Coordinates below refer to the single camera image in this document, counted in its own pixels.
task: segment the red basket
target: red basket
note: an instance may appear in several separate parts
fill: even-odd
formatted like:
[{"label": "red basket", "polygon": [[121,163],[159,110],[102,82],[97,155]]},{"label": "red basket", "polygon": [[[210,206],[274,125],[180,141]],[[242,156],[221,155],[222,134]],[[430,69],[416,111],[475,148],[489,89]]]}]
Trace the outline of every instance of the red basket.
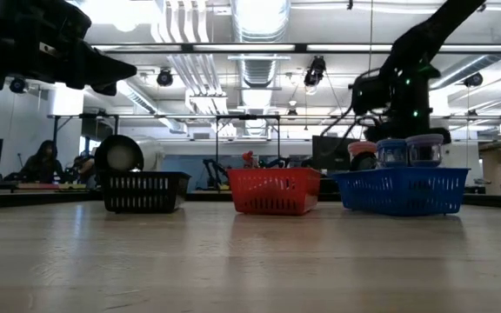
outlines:
[{"label": "red basket", "polygon": [[237,212],[303,215],[317,205],[321,174],[313,169],[227,172]]}]

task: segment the plastic basket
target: plastic basket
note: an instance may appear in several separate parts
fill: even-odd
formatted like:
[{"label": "plastic basket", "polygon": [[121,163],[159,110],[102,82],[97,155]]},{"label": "plastic basket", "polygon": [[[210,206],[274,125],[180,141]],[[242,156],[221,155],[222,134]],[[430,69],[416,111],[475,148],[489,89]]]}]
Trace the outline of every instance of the plastic basket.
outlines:
[{"label": "plastic basket", "polygon": [[344,207],[392,216],[458,213],[469,169],[392,168],[336,174]]},{"label": "plastic basket", "polygon": [[228,175],[237,212],[299,216],[317,205],[320,173],[313,169],[237,169]]},{"label": "plastic basket", "polygon": [[189,179],[181,172],[100,173],[105,209],[116,213],[171,213],[184,202]]}]

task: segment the table surface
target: table surface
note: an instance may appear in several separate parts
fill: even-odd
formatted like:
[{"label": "table surface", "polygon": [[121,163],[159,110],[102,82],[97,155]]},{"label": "table surface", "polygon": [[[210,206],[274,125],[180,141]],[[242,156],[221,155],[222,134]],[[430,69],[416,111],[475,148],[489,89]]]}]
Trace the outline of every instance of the table surface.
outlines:
[{"label": "table surface", "polygon": [[395,218],[318,208],[0,209],[0,312],[501,312],[501,209]]}]

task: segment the woman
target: woman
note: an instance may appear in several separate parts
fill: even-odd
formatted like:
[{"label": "woman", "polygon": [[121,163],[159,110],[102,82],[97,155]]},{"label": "woman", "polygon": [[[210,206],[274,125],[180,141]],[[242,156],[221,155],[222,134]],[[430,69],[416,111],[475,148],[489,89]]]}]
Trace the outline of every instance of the woman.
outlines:
[{"label": "woman", "polygon": [[51,140],[44,141],[36,155],[29,157],[20,171],[20,174],[26,176],[27,181],[40,183],[53,183],[55,173],[60,178],[64,177],[63,167],[57,161],[57,151],[53,153]]}]

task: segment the ceiling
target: ceiling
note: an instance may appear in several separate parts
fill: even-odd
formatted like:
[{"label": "ceiling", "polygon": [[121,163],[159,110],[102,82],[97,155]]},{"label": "ceiling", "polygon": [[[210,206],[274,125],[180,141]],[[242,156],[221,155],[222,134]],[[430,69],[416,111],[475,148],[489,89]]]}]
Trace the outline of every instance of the ceiling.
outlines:
[{"label": "ceiling", "polygon": [[[75,1],[80,5],[103,0]],[[153,0],[127,1],[127,9],[121,11],[101,10],[85,11],[93,21],[87,42],[97,43],[154,43],[150,34],[150,23],[160,18],[153,14]],[[294,0],[291,3],[289,28],[285,41],[290,43],[392,43],[401,34],[416,23],[430,16],[427,10],[437,8],[442,0],[375,0],[354,1],[353,10],[347,10],[346,1],[331,0]],[[233,42],[232,16],[229,0],[208,0],[207,30],[214,43]],[[136,21],[133,31],[123,32],[113,25],[117,19]],[[501,0],[487,1],[487,10],[474,13],[447,40],[447,43],[501,43]],[[305,96],[302,84],[304,71],[311,63],[312,55],[288,55],[290,60],[280,61],[275,78],[275,86],[281,90],[273,92],[271,112],[285,114],[289,101],[297,101],[299,115],[338,114],[339,110],[350,104],[348,85],[355,77],[369,68],[377,68],[387,56],[356,54],[326,55],[327,75],[318,85],[317,93]],[[188,114],[185,102],[185,86],[175,75],[170,87],[162,88],[156,84],[156,74],[160,68],[172,67],[165,55],[113,55],[113,57],[132,63],[139,69],[139,76],[131,82],[148,97],[162,112],[168,114]],[[236,110],[241,105],[240,77],[237,63],[229,61],[226,55],[214,55],[214,63],[222,88],[227,96],[227,107]],[[438,55],[432,64],[445,71],[465,60],[466,55]],[[501,61],[483,69],[481,87],[469,90],[464,86],[452,85],[440,90],[449,101],[450,113],[464,114],[468,108],[501,99]],[[86,107],[99,107],[109,113],[143,113],[127,97],[102,97],[87,91]],[[501,115],[501,104],[486,110],[485,115]],[[129,125],[146,125],[142,121],[129,121]],[[489,121],[480,123],[473,130],[484,130],[499,123]]]}]

